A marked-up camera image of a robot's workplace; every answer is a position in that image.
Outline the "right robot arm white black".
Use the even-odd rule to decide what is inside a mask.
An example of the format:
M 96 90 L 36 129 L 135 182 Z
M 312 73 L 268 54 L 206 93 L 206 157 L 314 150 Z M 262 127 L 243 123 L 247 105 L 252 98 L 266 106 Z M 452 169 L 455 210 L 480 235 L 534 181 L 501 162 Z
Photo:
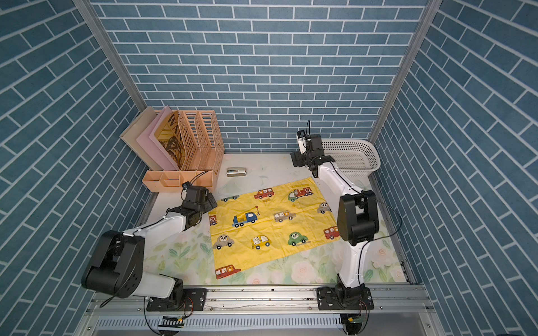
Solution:
M 333 290 L 338 306 L 370 311 L 374 304 L 364 283 L 363 257 L 380 229 L 375 193 L 356 186 L 341 172 L 336 160 L 324 152 L 319 134 L 299 130 L 296 140 L 299 149 L 291 154 L 292 163 L 311 172 L 329 202 L 340 238 L 345 242 L 343 263 Z

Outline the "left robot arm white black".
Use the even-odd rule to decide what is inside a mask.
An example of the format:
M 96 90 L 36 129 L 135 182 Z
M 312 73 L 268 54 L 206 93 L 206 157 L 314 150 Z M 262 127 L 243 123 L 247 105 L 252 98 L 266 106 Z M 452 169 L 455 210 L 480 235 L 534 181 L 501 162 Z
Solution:
M 183 281 L 144 269 L 144 259 L 166 238 L 200 223 L 203 214 L 217 208 L 206 187 L 185 183 L 181 205 L 168 209 L 155 223 L 123 232 L 109 230 L 101 235 L 84 273 L 85 289 L 113 298 L 142 297 L 148 311 L 170 312 L 185 307 L 189 299 Z

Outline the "yellow car print pillowcase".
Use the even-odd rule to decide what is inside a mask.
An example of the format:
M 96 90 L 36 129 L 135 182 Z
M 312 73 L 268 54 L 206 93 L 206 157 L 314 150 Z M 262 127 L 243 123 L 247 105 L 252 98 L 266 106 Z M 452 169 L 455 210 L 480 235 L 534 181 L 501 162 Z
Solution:
M 218 280 L 340 237 L 312 178 L 225 197 L 210 211 L 209 223 Z

